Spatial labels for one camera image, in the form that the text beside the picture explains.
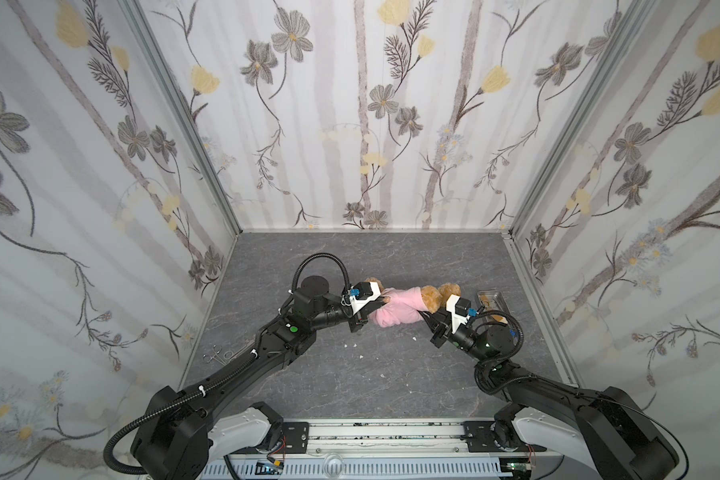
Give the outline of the brown plush teddy bear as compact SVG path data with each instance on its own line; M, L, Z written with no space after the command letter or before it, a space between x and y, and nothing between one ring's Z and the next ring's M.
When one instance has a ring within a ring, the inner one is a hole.
M374 312L374 319L379 324L413 323L420 318L420 312L436 313L452 295L460 296L462 293L456 283L396 289L385 287L373 277L368 281L378 284L384 301L384 305Z

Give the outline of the pink bear hoodie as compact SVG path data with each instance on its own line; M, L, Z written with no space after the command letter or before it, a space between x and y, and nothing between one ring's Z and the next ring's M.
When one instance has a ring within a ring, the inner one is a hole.
M442 299L440 291L429 285L405 290L385 288L382 296L385 305L370 315L371 321L382 328L418 322L421 312L435 313Z

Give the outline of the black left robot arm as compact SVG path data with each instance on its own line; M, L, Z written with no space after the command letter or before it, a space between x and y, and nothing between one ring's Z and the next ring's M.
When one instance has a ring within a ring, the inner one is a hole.
M356 332L383 304L377 280L351 285L339 295L330 293L323 277L303 280L275 318L225 366L182 390L166 386L152 396L145 412L123 429L134 436L130 454L136 463L120 467L120 472L154 479L197 478L221 445L211 432L233 400L303 355L319 330L347 324Z

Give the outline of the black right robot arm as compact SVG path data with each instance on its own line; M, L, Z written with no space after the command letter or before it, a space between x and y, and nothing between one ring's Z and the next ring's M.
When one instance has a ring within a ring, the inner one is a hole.
M476 434L481 442L508 452L540 446L603 479L666 479L676 467L689 467L679 439L623 390L566 385L514 362L524 332L511 314L459 307L421 317L436 347L449 343L474 359L481 392L508 402L487 432Z

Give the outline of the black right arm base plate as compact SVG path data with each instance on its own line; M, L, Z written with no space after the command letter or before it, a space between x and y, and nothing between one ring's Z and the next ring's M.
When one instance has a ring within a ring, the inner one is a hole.
M510 423L494 420L472 420L462 424L460 440L470 453L531 453L547 448L520 440Z

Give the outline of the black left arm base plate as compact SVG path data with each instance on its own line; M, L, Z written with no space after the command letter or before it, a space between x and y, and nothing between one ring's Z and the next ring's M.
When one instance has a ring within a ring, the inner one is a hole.
M256 447L260 452L305 454L308 447L310 424L308 422L279 422L273 425L262 442Z

